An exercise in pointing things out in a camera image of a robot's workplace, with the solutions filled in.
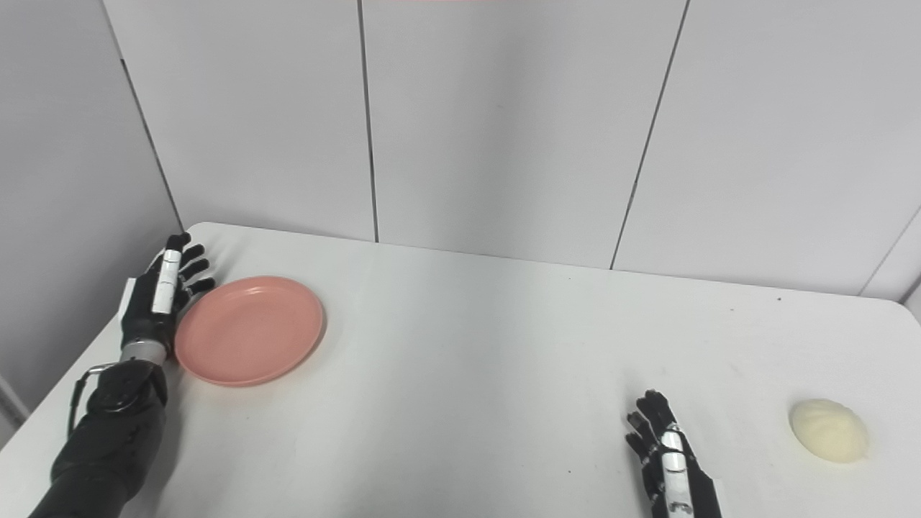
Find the black cable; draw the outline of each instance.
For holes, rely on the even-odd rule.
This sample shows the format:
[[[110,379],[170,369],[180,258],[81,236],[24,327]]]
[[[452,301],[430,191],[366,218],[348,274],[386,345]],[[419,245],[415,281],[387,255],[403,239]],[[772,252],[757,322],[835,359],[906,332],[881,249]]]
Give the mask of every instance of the black cable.
[[[74,393],[70,396],[70,415],[67,416],[67,437],[74,433],[74,423],[76,421],[76,408],[80,406],[80,396],[83,395],[83,389],[87,386],[90,371],[83,373],[83,376],[74,383]]]

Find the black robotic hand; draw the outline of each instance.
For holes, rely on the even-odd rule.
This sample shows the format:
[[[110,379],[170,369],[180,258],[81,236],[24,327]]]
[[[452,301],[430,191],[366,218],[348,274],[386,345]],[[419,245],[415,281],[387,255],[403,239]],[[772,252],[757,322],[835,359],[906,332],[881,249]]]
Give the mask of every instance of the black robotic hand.
[[[67,442],[54,460],[52,485],[30,518],[116,518],[144,485],[166,420],[162,363],[172,354],[178,313],[211,278],[188,284],[208,267],[204,247],[185,252],[189,234],[170,236],[164,252],[134,282],[122,318],[122,357],[93,367],[76,383]],[[74,427],[90,374],[99,384]]]
[[[653,518],[721,518],[713,480],[704,473],[664,395],[648,390],[627,415],[626,439],[639,456]]]
[[[215,280],[210,277],[189,283],[210,265],[208,260],[202,257],[203,245],[196,244],[183,251],[191,240],[188,232],[170,236],[163,253],[158,255],[147,271],[134,282],[134,291],[122,318],[122,347],[139,341],[153,340],[163,345],[169,354],[172,353],[179,312],[195,295],[215,286]],[[163,295],[157,291],[160,271],[164,265],[164,258],[168,255],[179,256],[178,263],[173,265],[178,269],[178,275],[171,303],[157,312],[154,302],[157,296]]]

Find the white table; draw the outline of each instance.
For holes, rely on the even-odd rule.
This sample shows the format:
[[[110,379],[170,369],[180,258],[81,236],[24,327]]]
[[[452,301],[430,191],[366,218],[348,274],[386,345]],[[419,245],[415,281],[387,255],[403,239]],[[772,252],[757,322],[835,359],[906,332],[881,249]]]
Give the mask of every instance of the white table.
[[[230,389],[174,373],[167,437],[124,516],[646,516],[624,415],[667,395],[728,518],[906,516],[921,465],[921,328],[883,300],[547,265],[217,224],[221,281],[294,278],[319,348]],[[110,323],[0,452],[0,516],[26,516]],[[831,465],[787,425],[829,397],[872,434]]]

